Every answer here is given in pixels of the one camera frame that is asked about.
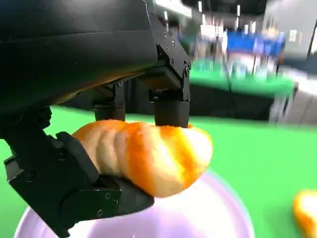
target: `green table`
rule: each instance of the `green table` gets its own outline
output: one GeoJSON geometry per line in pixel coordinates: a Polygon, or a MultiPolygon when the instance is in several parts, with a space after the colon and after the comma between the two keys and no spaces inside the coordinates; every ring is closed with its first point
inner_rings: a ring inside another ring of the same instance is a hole
{"type": "MultiPolygon", "coordinates": [[[[229,82],[221,67],[215,63],[212,67],[211,60],[194,61],[190,72],[191,84],[215,87],[229,90],[229,82]]],[[[295,82],[283,76],[269,75],[266,81],[256,79],[253,74],[247,74],[245,79],[230,78],[231,89],[237,93],[264,95],[270,97],[290,97],[295,88],[295,82]]]]}
{"type": "MultiPolygon", "coordinates": [[[[142,116],[127,119],[152,121],[142,116]]],[[[93,120],[91,113],[53,108],[52,125],[46,132],[72,133],[93,120]]],[[[240,195],[257,238],[300,237],[291,204],[300,189],[317,189],[317,130],[211,118],[191,118],[191,123],[212,135],[211,169],[240,195]]],[[[10,156],[3,141],[0,152],[3,159],[10,156]]],[[[0,170],[0,190],[0,237],[11,238],[26,203],[6,183],[4,166],[0,170]]]]}

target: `orange object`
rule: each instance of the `orange object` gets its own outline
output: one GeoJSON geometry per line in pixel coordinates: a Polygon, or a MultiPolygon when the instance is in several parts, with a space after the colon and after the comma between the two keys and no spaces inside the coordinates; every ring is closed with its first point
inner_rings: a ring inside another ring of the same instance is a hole
{"type": "Polygon", "coordinates": [[[212,156],[211,137],[189,128],[102,120],[76,131],[100,174],[129,179],[148,194],[177,194],[198,179],[212,156]]]}
{"type": "Polygon", "coordinates": [[[301,191],[293,202],[295,220],[305,237],[317,238],[317,191],[301,191]]]}

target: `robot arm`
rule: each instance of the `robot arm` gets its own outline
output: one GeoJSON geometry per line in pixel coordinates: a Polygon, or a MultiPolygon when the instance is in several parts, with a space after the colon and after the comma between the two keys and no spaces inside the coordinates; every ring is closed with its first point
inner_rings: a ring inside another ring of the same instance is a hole
{"type": "Polygon", "coordinates": [[[4,162],[8,182],[61,238],[80,221],[153,205],[130,182],[99,175],[71,135],[54,138],[43,129],[50,105],[93,87],[104,95],[96,120],[124,120],[122,80],[134,77],[149,87],[156,125],[187,127],[190,62],[177,36],[142,0],[26,2],[0,8],[0,65],[8,79],[0,89],[0,138],[13,154],[4,162]]]}

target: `purple plate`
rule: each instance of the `purple plate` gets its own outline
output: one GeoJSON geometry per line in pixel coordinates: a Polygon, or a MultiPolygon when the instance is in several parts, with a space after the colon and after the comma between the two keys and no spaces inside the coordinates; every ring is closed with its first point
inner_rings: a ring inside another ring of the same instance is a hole
{"type": "MultiPolygon", "coordinates": [[[[254,238],[250,216],[214,173],[205,173],[189,189],[156,199],[151,208],[132,215],[85,221],[69,230],[71,238],[254,238]]],[[[14,238],[56,238],[27,208],[14,238]]]]}

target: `background table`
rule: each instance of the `background table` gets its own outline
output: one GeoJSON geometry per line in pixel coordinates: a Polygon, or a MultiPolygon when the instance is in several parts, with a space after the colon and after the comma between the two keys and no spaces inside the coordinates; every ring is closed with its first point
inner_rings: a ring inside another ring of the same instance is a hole
{"type": "MultiPolygon", "coordinates": [[[[127,119],[152,121],[152,117],[137,115],[127,119]]],[[[53,108],[46,132],[72,133],[93,120],[92,113],[53,108]]],[[[317,130],[195,117],[191,123],[212,136],[214,155],[209,169],[240,195],[257,238],[300,237],[291,205],[299,190],[317,189],[317,130]]],[[[8,156],[9,148],[1,140],[0,157],[8,156]]],[[[0,167],[0,191],[0,237],[11,238],[26,204],[6,183],[4,166],[0,167]]]]}
{"type": "Polygon", "coordinates": [[[193,116],[276,121],[288,111],[297,89],[293,80],[275,74],[264,81],[249,73],[228,80],[220,64],[209,59],[193,62],[190,81],[193,116]]]}

